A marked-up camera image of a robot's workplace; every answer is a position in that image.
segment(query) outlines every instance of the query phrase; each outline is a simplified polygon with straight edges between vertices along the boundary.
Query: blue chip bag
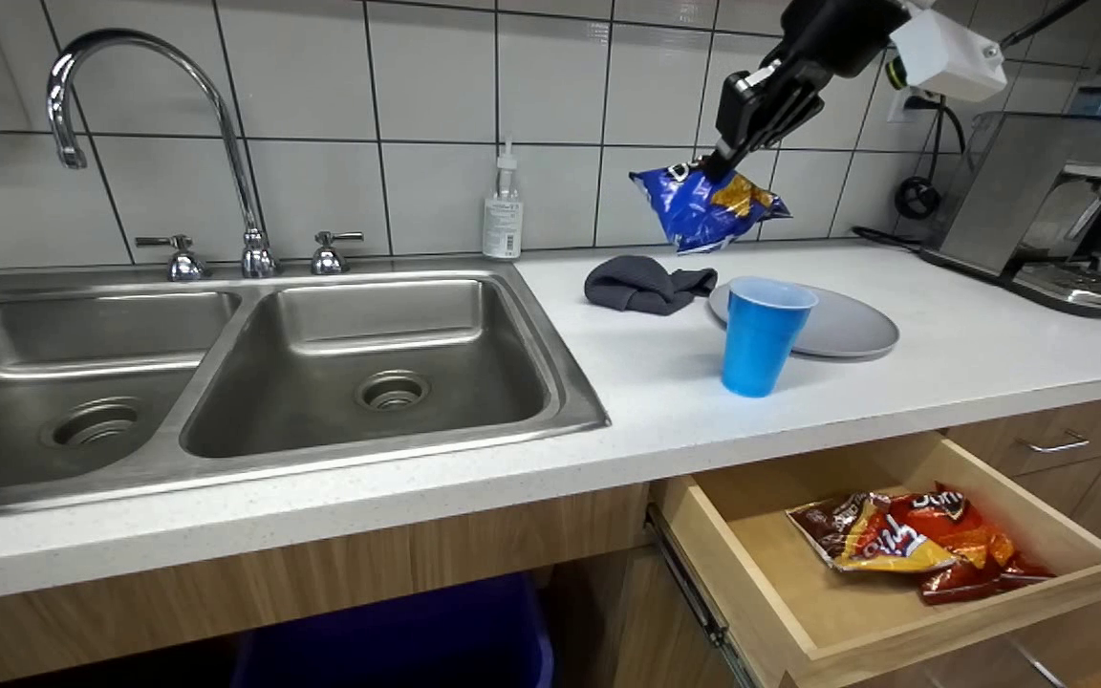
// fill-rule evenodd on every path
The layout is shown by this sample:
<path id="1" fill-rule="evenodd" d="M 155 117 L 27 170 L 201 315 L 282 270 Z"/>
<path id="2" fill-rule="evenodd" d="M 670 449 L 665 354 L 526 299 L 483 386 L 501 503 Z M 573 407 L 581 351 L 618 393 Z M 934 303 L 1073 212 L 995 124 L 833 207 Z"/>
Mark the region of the blue chip bag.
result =
<path id="1" fill-rule="evenodd" d="M 679 250 L 715 250 L 751 233 L 757 222 L 786 219 L 779 194 L 757 188 L 743 170 L 723 182 L 707 180 L 701 168 L 646 168 L 631 170 L 644 182 L 665 240 Z"/>

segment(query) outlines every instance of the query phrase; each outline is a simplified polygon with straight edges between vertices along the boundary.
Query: stainless steel sink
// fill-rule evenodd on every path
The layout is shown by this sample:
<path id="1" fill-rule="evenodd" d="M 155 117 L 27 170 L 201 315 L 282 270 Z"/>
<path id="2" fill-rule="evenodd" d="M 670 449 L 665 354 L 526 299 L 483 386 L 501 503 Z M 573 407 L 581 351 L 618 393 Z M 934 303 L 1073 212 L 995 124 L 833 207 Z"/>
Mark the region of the stainless steel sink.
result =
<path id="1" fill-rule="evenodd" d="M 0 277 L 0 508 L 605 424 L 514 268 Z"/>

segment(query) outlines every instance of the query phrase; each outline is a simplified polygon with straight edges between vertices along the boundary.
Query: white countertop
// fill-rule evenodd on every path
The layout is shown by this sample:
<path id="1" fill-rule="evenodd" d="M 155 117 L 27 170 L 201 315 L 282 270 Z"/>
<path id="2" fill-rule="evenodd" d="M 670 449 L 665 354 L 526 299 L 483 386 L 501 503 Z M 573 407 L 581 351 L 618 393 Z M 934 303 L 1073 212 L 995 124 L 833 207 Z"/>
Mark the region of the white countertop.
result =
<path id="1" fill-rule="evenodd" d="M 790 360 L 774 396 L 745 401 L 717 380 L 723 329 L 702 299 L 675 315 L 610 314 L 581 294 L 602 256 L 525 259 L 610 429 L 11 510 L 0 514 L 0 594 L 1101 396 L 1101 321 L 1040 309 L 898 249 L 782 244 L 656 259 L 844 289 L 891 314 L 902 340 L 877 364 Z"/>

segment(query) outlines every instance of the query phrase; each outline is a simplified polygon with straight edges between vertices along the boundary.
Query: blue bin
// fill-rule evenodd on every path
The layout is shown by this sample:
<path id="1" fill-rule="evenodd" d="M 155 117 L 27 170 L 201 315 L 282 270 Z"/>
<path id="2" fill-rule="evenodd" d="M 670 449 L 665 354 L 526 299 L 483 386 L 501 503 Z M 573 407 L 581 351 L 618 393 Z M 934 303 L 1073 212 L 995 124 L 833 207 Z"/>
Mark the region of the blue bin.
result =
<path id="1" fill-rule="evenodd" d="M 407 594 L 257 629 L 238 688 L 551 688 L 526 578 Z"/>

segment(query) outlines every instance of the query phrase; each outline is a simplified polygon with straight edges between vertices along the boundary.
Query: coffee machine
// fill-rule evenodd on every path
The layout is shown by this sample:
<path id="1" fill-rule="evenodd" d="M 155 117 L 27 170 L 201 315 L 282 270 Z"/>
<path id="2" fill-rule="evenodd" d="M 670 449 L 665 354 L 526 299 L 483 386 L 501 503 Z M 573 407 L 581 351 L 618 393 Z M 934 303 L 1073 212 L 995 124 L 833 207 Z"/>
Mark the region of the coffee machine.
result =
<path id="1" fill-rule="evenodd" d="M 1101 315 L 1101 117 L 1003 115 L 935 264 Z"/>

